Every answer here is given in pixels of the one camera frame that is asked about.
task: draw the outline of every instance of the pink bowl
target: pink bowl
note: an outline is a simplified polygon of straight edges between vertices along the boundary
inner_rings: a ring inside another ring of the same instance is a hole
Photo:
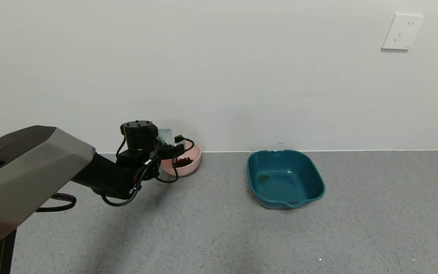
[[[192,143],[186,141],[186,149],[188,149],[191,146]],[[177,167],[177,173],[179,174],[179,176],[189,175],[198,168],[198,164],[200,163],[201,153],[202,150],[200,149],[200,146],[198,146],[198,144],[194,144],[194,147],[191,150],[185,152],[184,154],[178,157],[178,159],[189,157],[192,160],[194,160],[190,165],[186,165],[184,167]],[[168,174],[175,176],[175,172],[172,167],[172,159],[162,160],[162,168]]]

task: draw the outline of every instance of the black cable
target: black cable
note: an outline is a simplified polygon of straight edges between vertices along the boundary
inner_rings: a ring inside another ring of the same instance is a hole
[[[124,138],[123,138],[123,142],[122,142],[121,145],[119,146],[118,151],[116,151],[116,159],[118,158],[119,151],[123,148],[123,146],[125,145],[125,143],[126,143],[126,136],[124,136]]]
[[[184,137],[184,140],[185,140],[185,141],[189,141],[189,142],[192,143],[192,145],[191,145],[188,149],[184,150],[184,153],[185,153],[185,152],[191,150],[191,149],[195,146],[195,143],[194,143],[194,141],[192,141],[192,140],[189,139],[189,138],[185,138],[185,137]]]
[[[185,152],[191,150],[195,146],[195,143],[191,139],[188,139],[185,137],[183,137],[183,138],[184,138],[184,140],[189,141],[192,144],[188,149],[184,150],[184,153],[185,153]],[[156,176],[155,179],[157,179],[158,181],[160,181],[162,183],[166,183],[166,184],[171,184],[171,183],[176,182],[179,179],[179,172],[177,171],[177,167],[175,166],[175,159],[182,154],[183,153],[180,153],[180,154],[177,154],[176,156],[172,157],[172,167],[173,167],[173,171],[175,172],[175,179],[173,179],[171,181],[167,181],[167,180],[163,180],[163,179],[158,178],[158,176]]]
[[[133,199],[136,197],[136,194],[138,193],[138,187],[141,185],[141,182],[143,181],[143,178],[144,178],[144,175],[146,174],[146,172],[154,165],[154,163],[155,163],[155,161],[157,161],[157,160],[159,160],[160,158],[158,157],[158,156],[155,156],[155,157],[153,157],[152,159],[150,159],[149,160],[149,162],[148,163],[145,163],[144,165],[145,165],[145,167],[144,167],[144,170],[143,170],[143,172],[141,172],[141,175],[140,175],[140,178],[138,179],[138,180],[136,180],[136,176],[135,176],[135,184],[134,184],[134,186],[133,186],[133,193],[132,193],[132,196],[128,199],[128,200],[126,200],[126,201],[124,201],[124,202],[122,202],[122,203],[113,203],[113,202],[111,202],[111,201],[109,201],[108,200],[108,198],[106,197],[106,195],[105,195],[105,193],[102,193],[101,194],[101,198],[102,198],[102,200],[106,203],[106,204],[108,204],[108,205],[110,205],[110,206],[124,206],[124,205],[127,205],[127,204],[129,204],[131,201],[133,201]]]
[[[167,180],[163,180],[158,178],[158,176],[155,177],[155,179],[157,179],[158,181],[165,183],[165,184],[171,184],[176,182],[179,179],[179,172],[177,171],[177,167],[175,167],[175,158],[177,158],[178,156],[180,156],[182,154],[177,154],[176,156],[172,157],[172,167],[173,167],[173,171],[175,172],[175,179],[171,180],[171,181],[167,181]]]
[[[77,198],[75,198],[72,195],[69,194],[63,194],[63,193],[55,193],[50,197],[50,199],[60,200],[60,201],[66,201],[70,202],[70,204],[64,205],[64,206],[55,206],[55,207],[40,207],[36,210],[36,212],[58,212],[58,211],[64,211],[71,209],[75,206],[75,203],[77,203]]]

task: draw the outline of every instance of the teal plastic basin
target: teal plastic basin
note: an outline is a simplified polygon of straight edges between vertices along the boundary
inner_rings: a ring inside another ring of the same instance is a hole
[[[250,188],[266,208],[299,208],[325,193],[320,173],[301,152],[257,151],[249,156],[247,165]]]

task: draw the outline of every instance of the baseboard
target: baseboard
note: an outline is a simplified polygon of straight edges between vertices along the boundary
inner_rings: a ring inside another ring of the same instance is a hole
[[[299,150],[301,152],[438,151],[438,149]],[[202,153],[251,153],[254,151],[202,151]],[[99,152],[99,154],[116,154]]]

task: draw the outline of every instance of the wall socket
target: wall socket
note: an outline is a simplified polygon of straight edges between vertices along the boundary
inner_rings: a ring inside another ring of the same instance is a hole
[[[409,50],[423,21],[424,16],[395,14],[381,48]]]

